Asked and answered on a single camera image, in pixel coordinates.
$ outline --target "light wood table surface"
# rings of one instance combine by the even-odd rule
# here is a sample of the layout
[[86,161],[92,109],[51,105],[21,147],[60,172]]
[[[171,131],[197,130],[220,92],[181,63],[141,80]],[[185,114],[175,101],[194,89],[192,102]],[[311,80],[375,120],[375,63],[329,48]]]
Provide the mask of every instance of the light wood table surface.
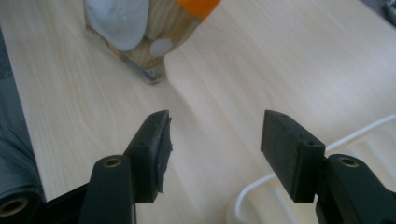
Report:
[[396,112],[396,30],[358,0],[222,0],[154,86],[85,30],[82,0],[3,0],[0,22],[48,200],[170,110],[165,194],[137,206],[139,223],[223,223],[271,173],[265,109],[325,144]]

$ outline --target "gray cloth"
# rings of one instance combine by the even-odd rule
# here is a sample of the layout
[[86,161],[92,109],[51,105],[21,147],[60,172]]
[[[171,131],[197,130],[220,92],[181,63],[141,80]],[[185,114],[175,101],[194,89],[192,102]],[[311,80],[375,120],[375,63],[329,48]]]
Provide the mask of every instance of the gray cloth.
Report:
[[35,155],[11,76],[0,80],[0,199],[21,188],[43,198]]

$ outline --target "white polka dot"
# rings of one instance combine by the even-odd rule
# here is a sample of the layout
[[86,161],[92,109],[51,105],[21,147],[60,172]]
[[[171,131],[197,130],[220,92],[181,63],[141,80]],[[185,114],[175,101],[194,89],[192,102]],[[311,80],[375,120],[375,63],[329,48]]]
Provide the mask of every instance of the white polka dot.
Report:
[[169,38],[158,39],[151,44],[149,53],[152,56],[159,57],[165,55],[173,47],[172,40]]

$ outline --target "orange cap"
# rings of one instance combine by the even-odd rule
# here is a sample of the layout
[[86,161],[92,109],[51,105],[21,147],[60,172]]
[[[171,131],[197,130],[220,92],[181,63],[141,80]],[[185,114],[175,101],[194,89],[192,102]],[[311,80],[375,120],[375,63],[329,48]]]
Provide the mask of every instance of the orange cap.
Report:
[[220,0],[177,0],[192,15],[204,20],[218,5]]

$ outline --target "wood grain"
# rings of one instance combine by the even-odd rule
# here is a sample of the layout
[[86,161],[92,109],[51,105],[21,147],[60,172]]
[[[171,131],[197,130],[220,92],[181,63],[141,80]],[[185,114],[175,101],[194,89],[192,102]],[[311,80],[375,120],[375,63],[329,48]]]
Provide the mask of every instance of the wood grain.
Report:
[[0,1],[0,22],[47,199],[89,180],[150,113],[169,109],[164,195],[139,223],[221,223],[260,153],[265,109],[325,144],[396,112],[395,30],[357,0],[223,0],[145,84],[97,35],[82,1]]

